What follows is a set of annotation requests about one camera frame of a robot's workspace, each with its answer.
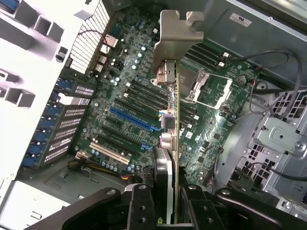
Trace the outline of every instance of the wire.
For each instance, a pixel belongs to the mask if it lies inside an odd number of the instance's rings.
[[[261,163],[261,162],[255,162],[255,163],[252,163],[252,164],[249,164],[245,169],[244,171],[248,171],[248,169],[250,169],[253,165],[255,164],[261,164],[263,166],[265,166],[266,168],[270,169],[273,173],[283,177],[283,178],[286,178],[288,180],[292,180],[292,181],[302,181],[302,182],[307,182],[307,177],[300,177],[300,176],[289,176],[289,175],[286,175],[286,174],[283,174],[282,172],[280,171],[277,171],[275,169],[272,169],[272,167],[269,167],[267,166],[266,164],[264,163]]]
[[[301,85],[301,81],[303,78],[303,66],[302,66],[302,60],[300,58],[300,56],[292,51],[288,51],[288,50],[282,50],[282,49],[271,49],[271,50],[265,50],[262,52],[258,52],[256,54],[252,54],[252,55],[248,55],[245,57],[233,57],[230,59],[230,61],[245,61],[247,59],[250,58],[254,58],[257,56],[261,56],[264,54],[272,54],[272,53],[281,53],[281,54],[286,54],[286,55],[290,55],[293,56],[297,62],[297,77],[296,77],[296,82],[295,82],[295,87],[293,89],[293,93],[291,95],[291,99],[290,102],[286,108],[286,110],[283,112],[283,114],[280,115],[280,119],[283,119],[285,117],[287,117],[289,115],[289,113],[292,110],[292,107],[295,103],[296,97],[297,97],[297,93],[298,93],[298,89]]]

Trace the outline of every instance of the screw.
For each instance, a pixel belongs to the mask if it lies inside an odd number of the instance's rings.
[[[301,141],[298,141],[296,144],[295,144],[295,148],[298,149],[298,150],[305,150],[306,148],[306,144],[301,142]]]
[[[113,195],[113,194],[115,194],[115,192],[116,192],[116,191],[115,191],[114,189],[112,189],[112,190],[110,190],[110,191],[107,191],[106,194],[107,194],[107,195]]]
[[[230,192],[229,192],[228,190],[222,190],[222,194],[223,194],[223,195],[229,195]]]
[[[197,187],[195,186],[195,185],[189,185],[189,189],[191,189],[191,190],[195,190]]]

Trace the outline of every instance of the mounting hole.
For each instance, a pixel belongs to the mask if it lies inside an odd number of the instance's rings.
[[[145,219],[144,217],[142,217],[142,218],[139,219],[139,222],[140,222],[141,224],[143,224],[143,223],[146,222],[146,219]]]
[[[213,223],[213,219],[207,218],[207,219],[206,219],[206,222],[209,223],[209,224],[212,224],[212,223]]]

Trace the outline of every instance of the metal bracket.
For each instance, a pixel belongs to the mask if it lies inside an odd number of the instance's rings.
[[[164,60],[181,60],[192,45],[203,41],[203,32],[193,31],[194,22],[204,21],[204,14],[187,12],[187,19],[180,20],[179,11],[164,10],[160,14],[160,41],[154,46],[152,73]]]
[[[296,128],[284,121],[269,117],[265,120],[254,140],[277,152],[289,152],[302,157],[306,150],[306,142]]]

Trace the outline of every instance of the blue pcie slot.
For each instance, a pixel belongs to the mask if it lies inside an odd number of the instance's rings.
[[[143,121],[141,121],[141,120],[139,120],[139,119],[137,119],[137,118],[135,118],[133,116],[130,116],[129,114],[127,114],[127,113],[125,113],[125,112],[123,112],[123,111],[121,111],[119,109],[111,107],[110,108],[110,112],[113,113],[113,114],[116,114],[116,115],[118,115],[118,116],[120,116],[120,117],[122,117],[122,118],[124,118],[124,119],[126,119],[126,120],[128,120],[130,122],[132,122],[132,123],[135,123],[136,125],[141,126],[142,128],[148,129],[150,131],[153,130],[151,126],[145,124]]]
[[[50,127],[54,127],[57,123],[58,118],[53,117],[42,117],[38,123],[39,128],[49,129]]]
[[[44,110],[44,115],[56,116],[62,112],[63,108],[63,106],[54,107],[54,105],[47,105],[46,109]]]
[[[58,81],[56,83],[56,85],[60,88],[60,89],[63,89],[63,90],[71,90],[73,88],[73,84],[74,82],[71,82],[70,80],[64,80],[64,79],[61,79],[61,78],[58,78]]]

